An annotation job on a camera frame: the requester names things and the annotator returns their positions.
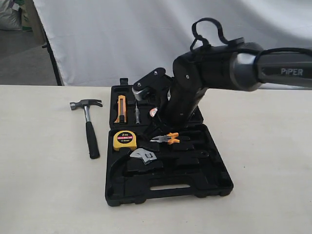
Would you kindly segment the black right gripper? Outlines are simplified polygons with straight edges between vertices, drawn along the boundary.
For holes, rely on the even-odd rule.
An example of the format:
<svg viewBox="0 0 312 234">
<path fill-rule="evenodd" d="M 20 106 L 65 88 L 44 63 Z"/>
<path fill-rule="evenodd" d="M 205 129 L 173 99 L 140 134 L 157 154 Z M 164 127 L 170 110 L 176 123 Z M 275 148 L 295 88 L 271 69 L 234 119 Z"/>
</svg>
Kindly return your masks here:
<svg viewBox="0 0 312 234">
<path fill-rule="evenodd" d="M 170 99 L 163 105 L 159 117 L 153 117 L 151 123 L 142 134 L 144 140 L 150 140 L 168 133 L 168 128 L 180 129 L 184 127 L 199 102 L 207 91 L 206 87 L 182 87 L 174 83 L 170 90 Z"/>
</svg>

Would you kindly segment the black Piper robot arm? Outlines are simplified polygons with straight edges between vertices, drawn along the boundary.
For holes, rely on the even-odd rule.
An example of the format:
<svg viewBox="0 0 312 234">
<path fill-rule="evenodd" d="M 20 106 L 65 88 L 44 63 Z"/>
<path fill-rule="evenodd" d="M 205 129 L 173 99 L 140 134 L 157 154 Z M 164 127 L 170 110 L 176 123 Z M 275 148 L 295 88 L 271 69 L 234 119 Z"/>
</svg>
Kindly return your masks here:
<svg viewBox="0 0 312 234">
<path fill-rule="evenodd" d="M 209 89 L 252 92 L 263 84 L 310 88 L 312 51 L 307 48 L 263 49 L 256 43 L 203 45 L 173 62 L 173 76 L 156 68 L 133 88 L 137 98 L 159 95 L 157 113 L 144 132 L 156 137 L 190 121 Z"/>
</svg>

